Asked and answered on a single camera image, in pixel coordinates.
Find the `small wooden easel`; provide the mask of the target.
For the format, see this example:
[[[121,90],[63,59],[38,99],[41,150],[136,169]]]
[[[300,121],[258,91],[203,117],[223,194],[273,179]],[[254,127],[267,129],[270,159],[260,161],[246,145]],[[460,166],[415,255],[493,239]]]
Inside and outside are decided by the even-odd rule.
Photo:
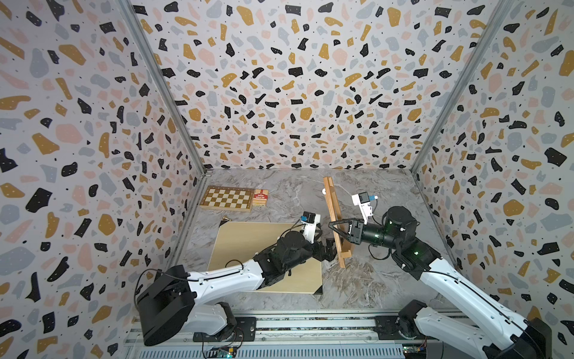
[[[336,194],[336,188],[333,183],[333,178],[324,177],[323,183],[324,183],[324,197],[327,203],[328,212],[330,214],[330,221],[338,221],[343,219],[342,212],[339,206],[339,199]],[[341,246],[339,244],[338,236],[335,233],[333,233],[333,235],[336,244],[337,260],[339,262],[339,266],[342,269],[345,269],[346,268],[345,260],[352,257],[354,245],[351,244],[350,242],[346,242],[345,246]]]

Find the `light wooden canvas board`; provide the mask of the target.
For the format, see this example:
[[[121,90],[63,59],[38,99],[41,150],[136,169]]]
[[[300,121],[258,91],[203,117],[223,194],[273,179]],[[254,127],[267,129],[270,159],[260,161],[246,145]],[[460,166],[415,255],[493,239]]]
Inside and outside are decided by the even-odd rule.
[[[220,226],[209,271],[247,261],[261,265],[264,293],[314,294],[323,285],[322,265],[312,245],[290,223],[229,221]]]

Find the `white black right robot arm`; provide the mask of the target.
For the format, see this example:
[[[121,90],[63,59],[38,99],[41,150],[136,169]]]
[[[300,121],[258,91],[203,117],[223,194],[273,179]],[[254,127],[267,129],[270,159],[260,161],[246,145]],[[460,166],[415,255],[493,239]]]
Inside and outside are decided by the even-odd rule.
[[[438,251],[418,239],[417,226],[417,220],[403,206],[389,208],[380,224],[358,218],[329,224],[348,242],[388,248],[390,257],[403,271],[436,290],[472,320],[468,325],[412,300],[399,312],[396,322],[403,337],[432,337],[472,358],[552,356],[552,330],[543,320],[528,320],[487,295]]]

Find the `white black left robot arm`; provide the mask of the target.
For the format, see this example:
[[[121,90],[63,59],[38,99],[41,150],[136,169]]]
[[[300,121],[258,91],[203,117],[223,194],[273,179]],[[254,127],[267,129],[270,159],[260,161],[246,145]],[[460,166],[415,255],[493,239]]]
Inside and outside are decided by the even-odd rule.
[[[337,255],[334,239],[312,242],[300,231],[289,230],[277,242],[237,266],[211,272],[188,272],[173,266],[156,274],[155,280],[135,299],[143,343],[156,346],[183,328],[226,340],[238,323],[231,307],[221,299],[235,293],[271,287],[295,267],[310,259],[332,261]]]

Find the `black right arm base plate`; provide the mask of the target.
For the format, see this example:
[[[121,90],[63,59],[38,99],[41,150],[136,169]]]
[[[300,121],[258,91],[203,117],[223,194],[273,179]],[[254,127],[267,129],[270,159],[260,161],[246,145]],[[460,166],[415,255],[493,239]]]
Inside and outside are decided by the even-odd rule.
[[[426,336],[416,327],[414,320],[397,315],[375,317],[373,331],[379,340],[424,340]]]

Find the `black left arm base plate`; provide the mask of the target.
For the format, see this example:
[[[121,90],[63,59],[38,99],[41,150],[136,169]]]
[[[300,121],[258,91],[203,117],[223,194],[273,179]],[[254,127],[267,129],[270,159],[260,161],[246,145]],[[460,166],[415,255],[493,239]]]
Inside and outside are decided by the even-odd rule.
[[[193,342],[201,343],[222,343],[230,342],[254,342],[257,329],[256,317],[236,317],[231,324],[226,325],[221,331],[214,335],[205,333],[194,333]]]

